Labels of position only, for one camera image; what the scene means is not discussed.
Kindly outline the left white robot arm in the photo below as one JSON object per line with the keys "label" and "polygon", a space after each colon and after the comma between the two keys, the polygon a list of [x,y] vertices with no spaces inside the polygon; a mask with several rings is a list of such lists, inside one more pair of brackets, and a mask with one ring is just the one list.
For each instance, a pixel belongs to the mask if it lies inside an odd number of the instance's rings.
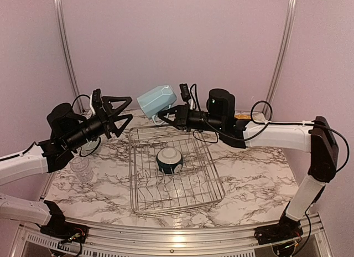
{"label": "left white robot arm", "polygon": [[[102,135],[107,139],[113,135],[119,137],[133,118],[131,114],[121,114],[132,98],[102,96],[100,89],[94,90],[89,98],[90,117],[75,113],[68,102],[61,103],[46,117],[51,128],[48,140],[34,142],[22,152],[2,157],[1,184],[59,171],[86,143]],[[33,202],[1,194],[1,218],[37,224],[59,238],[70,232],[63,212],[51,201]]]}

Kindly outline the clear drinking glass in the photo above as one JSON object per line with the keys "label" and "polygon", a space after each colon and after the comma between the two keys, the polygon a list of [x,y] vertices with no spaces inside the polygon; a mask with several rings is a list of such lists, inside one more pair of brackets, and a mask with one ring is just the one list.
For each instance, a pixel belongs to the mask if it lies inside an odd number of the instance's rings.
{"label": "clear drinking glass", "polygon": [[70,168],[74,172],[82,172],[88,169],[90,161],[86,157],[75,157],[70,161]]}
{"label": "clear drinking glass", "polygon": [[93,170],[91,167],[73,168],[72,171],[82,183],[88,183],[93,179]]}

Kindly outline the dark blue white bowl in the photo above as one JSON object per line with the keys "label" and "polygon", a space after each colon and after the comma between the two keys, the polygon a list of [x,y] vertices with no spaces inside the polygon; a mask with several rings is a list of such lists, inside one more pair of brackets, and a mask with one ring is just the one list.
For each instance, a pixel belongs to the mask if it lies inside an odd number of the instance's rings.
{"label": "dark blue white bowl", "polygon": [[181,152],[173,147],[165,147],[156,155],[158,170],[164,175],[179,173],[184,165]]}

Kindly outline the light blue ceramic mug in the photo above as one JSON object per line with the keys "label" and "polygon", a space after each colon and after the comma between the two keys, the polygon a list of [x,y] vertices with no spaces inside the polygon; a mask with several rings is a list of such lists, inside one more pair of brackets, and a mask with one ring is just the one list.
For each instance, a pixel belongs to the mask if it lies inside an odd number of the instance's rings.
{"label": "light blue ceramic mug", "polygon": [[168,84],[159,85],[137,97],[140,109],[155,125],[162,125],[164,123],[164,121],[158,122],[156,120],[157,114],[162,110],[170,109],[176,100],[175,92]]}

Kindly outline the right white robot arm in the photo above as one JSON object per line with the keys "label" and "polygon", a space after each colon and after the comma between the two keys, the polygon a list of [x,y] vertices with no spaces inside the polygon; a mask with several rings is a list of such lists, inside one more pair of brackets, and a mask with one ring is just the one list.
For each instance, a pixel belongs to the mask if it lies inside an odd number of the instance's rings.
{"label": "right white robot arm", "polygon": [[326,119],[318,116],[313,121],[302,122],[241,120],[235,117],[235,96],[225,89],[209,91],[206,111],[200,107],[191,109],[189,100],[195,105],[199,101],[197,94],[192,94],[186,86],[182,87],[181,95],[184,105],[158,112],[161,120],[179,130],[212,131],[223,143],[234,148],[278,147],[311,154],[307,175],[274,227],[274,235],[286,239],[338,172],[339,147]]}

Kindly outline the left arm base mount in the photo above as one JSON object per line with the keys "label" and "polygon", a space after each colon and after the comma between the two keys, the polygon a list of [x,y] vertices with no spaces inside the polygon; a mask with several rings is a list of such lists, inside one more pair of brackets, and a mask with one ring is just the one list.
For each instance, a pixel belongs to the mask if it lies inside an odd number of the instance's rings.
{"label": "left arm base mount", "polygon": [[63,222],[63,223],[54,223],[48,224],[40,227],[40,232],[51,237],[59,238],[68,242],[78,242],[84,243],[86,241],[88,226]]}

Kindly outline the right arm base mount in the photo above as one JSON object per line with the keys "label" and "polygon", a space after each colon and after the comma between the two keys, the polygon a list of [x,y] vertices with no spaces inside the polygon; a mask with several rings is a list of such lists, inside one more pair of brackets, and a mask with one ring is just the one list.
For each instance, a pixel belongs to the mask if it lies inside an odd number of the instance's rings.
{"label": "right arm base mount", "polygon": [[254,230],[254,237],[257,239],[259,245],[277,243],[302,235],[303,230],[299,225],[292,228],[286,225],[272,224],[257,227]]}

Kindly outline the yellow polka dot plate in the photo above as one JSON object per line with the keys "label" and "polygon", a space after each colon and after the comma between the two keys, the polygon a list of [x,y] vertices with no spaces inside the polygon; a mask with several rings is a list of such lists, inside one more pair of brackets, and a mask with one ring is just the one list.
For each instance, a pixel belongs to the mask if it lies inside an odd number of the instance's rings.
{"label": "yellow polka dot plate", "polygon": [[236,115],[235,116],[236,119],[239,119],[239,120],[251,120],[252,118],[248,115]]}

